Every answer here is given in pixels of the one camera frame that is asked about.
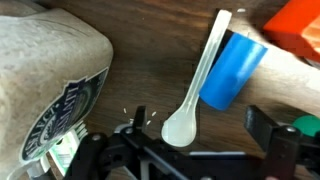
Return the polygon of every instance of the blue cup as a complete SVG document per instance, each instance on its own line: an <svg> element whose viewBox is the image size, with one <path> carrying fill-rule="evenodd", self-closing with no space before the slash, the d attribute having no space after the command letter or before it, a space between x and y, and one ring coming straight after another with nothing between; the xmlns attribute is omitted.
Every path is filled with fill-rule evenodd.
<svg viewBox="0 0 320 180"><path fill-rule="evenodd" d="M226 110L260 63L267 48L234 33L200 89L200 98Z"/></svg>

